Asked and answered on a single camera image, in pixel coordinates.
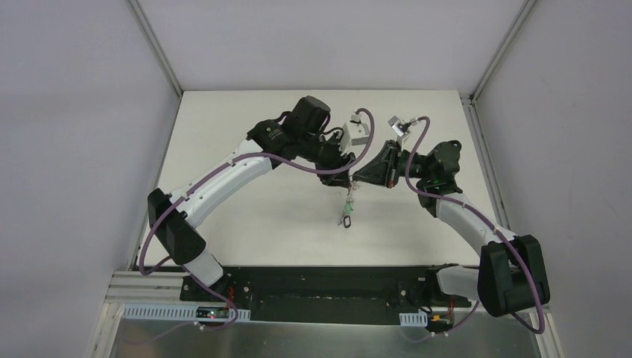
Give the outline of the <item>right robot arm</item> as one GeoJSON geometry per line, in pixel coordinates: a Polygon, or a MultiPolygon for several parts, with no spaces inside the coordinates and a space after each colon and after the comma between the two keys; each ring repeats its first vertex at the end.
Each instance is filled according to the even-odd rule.
{"type": "Polygon", "coordinates": [[[550,301],[550,288],[539,241],[497,225],[470,202],[455,180],[460,157],[457,140],[441,142],[427,155],[413,154],[389,140],[353,178],[389,189],[410,180],[420,206],[450,226],[478,255],[476,268],[431,267],[422,289],[427,302],[440,306],[460,296],[480,302],[493,317],[531,308],[540,313],[550,301]]]}

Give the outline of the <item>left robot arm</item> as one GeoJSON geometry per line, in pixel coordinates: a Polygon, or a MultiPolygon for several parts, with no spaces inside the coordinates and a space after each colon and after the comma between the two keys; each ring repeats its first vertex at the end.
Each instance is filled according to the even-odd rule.
{"type": "Polygon", "coordinates": [[[257,122],[246,137],[218,164],[194,180],[164,192],[148,195],[149,231],[139,257],[144,259],[153,238],[158,238],[168,258],[197,278],[198,290],[208,301],[219,301],[227,292],[224,269],[197,228],[219,205],[252,180],[282,164],[302,158],[312,167],[297,169],[316,174],[326,186],[349,186],[349,170],[358,162],[351,148],[367,147],[372,129],[357,110],[348,122],[328,130],[331,110],[307,95],[292,110],[275,119],[257,122]]]}

